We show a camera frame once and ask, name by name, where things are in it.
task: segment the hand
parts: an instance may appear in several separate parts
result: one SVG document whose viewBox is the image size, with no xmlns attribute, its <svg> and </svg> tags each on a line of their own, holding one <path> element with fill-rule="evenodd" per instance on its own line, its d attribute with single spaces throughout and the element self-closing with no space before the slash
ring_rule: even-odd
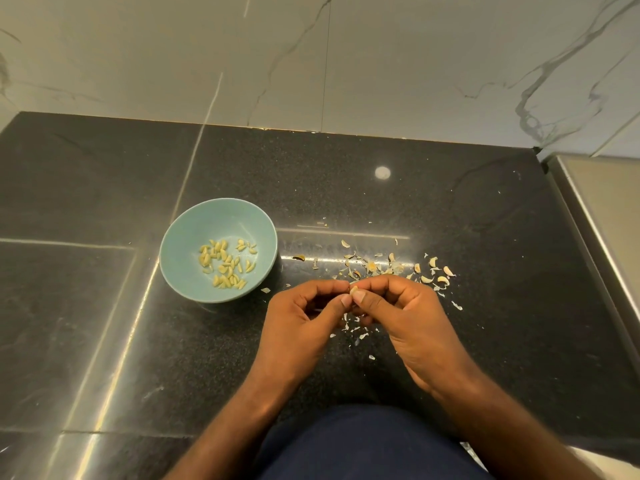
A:
<svg viewBox="0 0 640 480">
<path fill-rule="evenodd" d="M 250 376 L 295 390 L 314 370 L 332 330 L 351 309 L 348 292 L 346 281 L 314 280 L 271 298 Z M 309 315 L 322 307 L 311 320 Z"/>
<path fill-rule="evenodd" d="M 391 343 L 412 379 L 438 398 L 479 373 L 460 343 L 438 297 L 430 287 L 393 275 L 354 283 L 353 300 L 364 324 L 375 319 L 388 331 Z"/>
</svg>

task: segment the navy blue pants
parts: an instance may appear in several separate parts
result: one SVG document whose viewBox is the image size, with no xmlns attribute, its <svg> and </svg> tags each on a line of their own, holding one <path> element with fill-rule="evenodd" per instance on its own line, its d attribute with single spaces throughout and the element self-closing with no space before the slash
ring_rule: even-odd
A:
<svg viewBox="0 0 640 480">
<path fill-rule="evenodd" d="M 387 406 L 349 405 L 272 428 L 255 461 L 259 480 L 493 477 L 456 443 Z"/>
</svg>

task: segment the bowl rim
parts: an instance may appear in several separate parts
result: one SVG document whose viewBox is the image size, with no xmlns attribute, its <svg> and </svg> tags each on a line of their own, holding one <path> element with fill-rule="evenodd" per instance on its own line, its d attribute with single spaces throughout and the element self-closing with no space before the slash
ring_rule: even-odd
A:
<svg viewBox="0 0 640 480">
<path fill-rule="evenodd" d="M 276 238 L 276 248 L 273 252 L 273 256 L 271 257 L 271 263 L 269 264 L 269 268 L 267 270 L 267 274 L 265 275 L 265 278 L 269 275 L 269 273 L 271 272 L 273 265 L 276 263 L 276 257 L 278 256 L 278 232 L 276 231 L 276 226 L 273 223 L 273 221 L 271 220 L 271 218 L 269 217 L 269 215 L 260 207 L 258 207 L 256 204 L 254 204 L 253 202 L 249 202 L 248 200 L 244 200 L 241 198 L 235 198 L 235 197 L 218 197 L 218 198 L 212 198 L 209 200 L 204 200 L 202 202 L 197 203 L 196 205 L 191 206 L 190 208 L 186 209 L 185 211 L 183 211 L 178 217 L 176 217 L 173 222 L 171 224 L 169 224 L 169 227 L 167 227 L 166 231 L 164 231 L 164 236 L 162 238 L 162 241 L 160 242 L 160 249 L 158 250 L 158 263 L 160 265 L 160 272 L 163 275 L 164 281 L 167 282 L 167 284 L 171 287 L 171 289 L 173 291 L 175 291 L 176 293 L 178 293 L 180 296 L 182 296 L 183 298 L 187 298 L 190 299 L 192 301 L 195 301 L 196 303 L 226 303 L 228 301 L 233 301 L 235 299 L 241 298 L 245 295 L 247 295 L 248 293 L 251 293 L 251 291 L 255 290 L 256 288 L 258 288 L 258 286 L 260 286 L 260 284 L 264 281 L 264 278 L 262 279 L 262 281 L 260 281 L 259 283 L 256 283 L 254 286 L 252 287 L 245 287 L 245 289 L 241 290 L 242 292 L 239 295 L 236 295 L 232 298 L 228 298 L 228 299 L 221 299 L 221 300 L 213 300 L 213 301 L 201 301 L 199 299 L 196 299 L 192 296 L 188 296 L 187 294 L 183 293 L 182 291 L 176 289 L 176 287 L 172 284 L 171 281 L 169 281 L 169 279 L 167 278 L 166 274 L 164 273 L 164 269 L 162 267 L 162 249 L 164 247 L 164 240 L 166 239 L 167 234 L 169 234 L 169 231 L 171 230 L 171 227 L 173 227 L 173 225 L 178 222 L 180 220 L 180 218 L 187 214 L 188 211 L 195 209 L 196 207 L 199 207 L 201 205 L 205 205 L 208 204 L 209 202 L 213 202 L 213 201 L 218 201 L 218 200 L 235 200 L 235 201 L 239 201 L 239 202 L 243 202 L 243 203 L 247 203 L 249 205 L 251 205 L 252 207 L 255 207 L 256 209 L 258 209 L 261 213 L 263 213 L 265 215 L 265 217 L 267 217 L 267 220 L 269 221 L 269 223 L 271 224 L 271 229 L 273 230 L 273 234 Z"/>
</svg>

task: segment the light blue bowl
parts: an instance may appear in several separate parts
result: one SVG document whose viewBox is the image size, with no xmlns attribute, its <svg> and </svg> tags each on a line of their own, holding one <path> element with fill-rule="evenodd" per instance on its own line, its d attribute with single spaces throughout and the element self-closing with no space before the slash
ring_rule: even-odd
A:
<svg viewBox="0 0 640 480">
<path fill-rule="evenodd" d="M 205 274 L 198 262 L 200 247 L 209 240 L 228 242 L 227 252 L 240 256 L 243 271 L 246 260 L 256 261 L 250 273 L 236 274 L 247 281 L 242 290 L 214 287 L 214 274 L 220 275 L 213 260 L 214 272 Z M 238 239 L 257 243 L 257 254 L 236 250 Z M 160 245 L 160 269 L 169 286 L 183 297 L 201 303 L 222 303 L 246 295 L 267 277 L 278 254 L 276 227 L 257 205 L 236 198 L 217 198 L 201 202 L 184 211 L 169 226 Z"/>
</svg>

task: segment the black countertop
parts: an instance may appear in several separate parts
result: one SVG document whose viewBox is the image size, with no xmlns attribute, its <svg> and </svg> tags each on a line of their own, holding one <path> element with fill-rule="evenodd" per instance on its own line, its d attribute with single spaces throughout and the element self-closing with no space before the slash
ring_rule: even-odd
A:
<svg viewBox="0 0 640 480">
<path fill-rule="evenodd" d="M 640 383 L 532 151 L 210 126 L 190 166 L 199 131 L 21 113 L 0 136 L 0 474 L 160 475 L 242 382 L 270 295 L 201 306 L 156 265 L 172 215 L 222 196 L 276 224 L 272 293 L 337 274 L 341 239 L 437 256 L 501 386 L 564 437 L 640 440 Z M 383 331 L 355 338 L 330 340 L 283 418 L 373 401 L 447 427 Z"/>
</svg>

